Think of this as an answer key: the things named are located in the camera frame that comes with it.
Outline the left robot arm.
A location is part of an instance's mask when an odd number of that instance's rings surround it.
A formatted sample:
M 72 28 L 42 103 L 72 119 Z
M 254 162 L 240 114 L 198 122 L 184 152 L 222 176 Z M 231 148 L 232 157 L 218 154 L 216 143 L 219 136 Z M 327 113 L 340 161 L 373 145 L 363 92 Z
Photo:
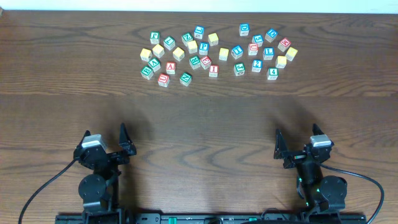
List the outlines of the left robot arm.
M 106 152 L 106 145 L 100 134 L 86 131 L 73 152 L 74 160 L 93 171 L 84 177 L 78 193 L 83 199 L 83 223 L 135 223 L 134 215 L 119 204 L 119 166 L 129 164 L 136 155 L 125 124 L 119 133 L 120 151 Z

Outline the blue 2 block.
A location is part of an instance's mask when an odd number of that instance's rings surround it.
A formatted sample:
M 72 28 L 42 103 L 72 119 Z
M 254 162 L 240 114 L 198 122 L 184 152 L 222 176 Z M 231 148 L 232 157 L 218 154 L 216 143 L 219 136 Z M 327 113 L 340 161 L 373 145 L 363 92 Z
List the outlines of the blue 2 block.
M 252 72 L 259 73 L 262 70 L 262 60 L 252 61 Z

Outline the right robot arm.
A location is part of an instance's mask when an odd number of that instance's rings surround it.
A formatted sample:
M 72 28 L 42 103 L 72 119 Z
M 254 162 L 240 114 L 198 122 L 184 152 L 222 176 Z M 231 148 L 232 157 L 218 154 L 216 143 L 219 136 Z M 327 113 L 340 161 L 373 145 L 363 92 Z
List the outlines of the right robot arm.
M 310 142 L 300 151 L 290 151 L 279 129 L 275 131 L 274 159 L 282 159 L 285 169 L 297 170 L 296 188 L 307 204 L 302 212 L 305 222 L 312 215 L 338 213 L 345 208 L 347 182 L 335 175 L 324 176 L 321 165 L 330 158 L 334 143 L 314 124 Z

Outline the red A block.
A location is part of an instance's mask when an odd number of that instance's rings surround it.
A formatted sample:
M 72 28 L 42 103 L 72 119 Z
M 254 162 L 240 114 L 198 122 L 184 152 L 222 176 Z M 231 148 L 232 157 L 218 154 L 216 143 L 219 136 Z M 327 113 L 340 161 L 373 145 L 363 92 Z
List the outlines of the red A block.
M 176 63 L 175 62 L 167 62 L 166 63 L 166 73 L 168 75 L 174 75 L 176 72 Z

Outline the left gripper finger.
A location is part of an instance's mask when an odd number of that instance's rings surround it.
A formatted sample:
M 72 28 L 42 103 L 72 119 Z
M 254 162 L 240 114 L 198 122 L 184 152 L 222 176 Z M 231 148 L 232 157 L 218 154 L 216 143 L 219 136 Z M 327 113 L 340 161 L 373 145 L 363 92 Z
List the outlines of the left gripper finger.
M 126 129 L 126 126 L 124 123 L 121 123 L 121 125 L 120 125 L 119 145 L 123 149 L 133 149 L 134 148 L 134 144 L 131 141 L 131 139 L 127 133 L 127 129 Z
M 81 140 L 81 145 L 82 145 L 82 146 L 85 146 L 85 145 L 88 143 L 88 141 L 89 141 L 88 137 L 89 137 L 89 136 L 91 136 L 91 133 L 90 133 L 89 130 L 86 130 L 85 133 L 84 133 L 84 135 L 83 135 L 83 138 L 82 138 L 82 140 Z

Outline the red I block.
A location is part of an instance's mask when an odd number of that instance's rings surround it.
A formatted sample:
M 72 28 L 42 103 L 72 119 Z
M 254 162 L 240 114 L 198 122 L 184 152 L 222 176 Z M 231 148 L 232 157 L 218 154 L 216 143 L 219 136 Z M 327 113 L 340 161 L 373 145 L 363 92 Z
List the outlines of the red I block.
M 209 67 L 209 77 L 217 78 L 218 77 L 218 72 L 219 72 L 219 66 L 218 65 L 211 65 Z

